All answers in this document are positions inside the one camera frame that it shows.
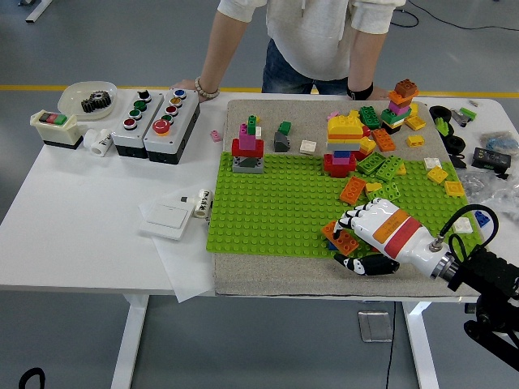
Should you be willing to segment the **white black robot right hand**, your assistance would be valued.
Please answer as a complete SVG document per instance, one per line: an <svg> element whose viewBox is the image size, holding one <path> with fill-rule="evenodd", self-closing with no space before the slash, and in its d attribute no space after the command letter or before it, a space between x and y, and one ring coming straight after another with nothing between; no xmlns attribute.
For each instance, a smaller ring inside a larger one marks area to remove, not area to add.
<svg viewBox="0 0 519 389"><path fill-rule="evenodd" d="M345 212L336 221L332 236L343 229L399 263L414 265L432 279L444 278L454 258L447 244L437 242L418 220L387 199L376 198Z"/></svg>

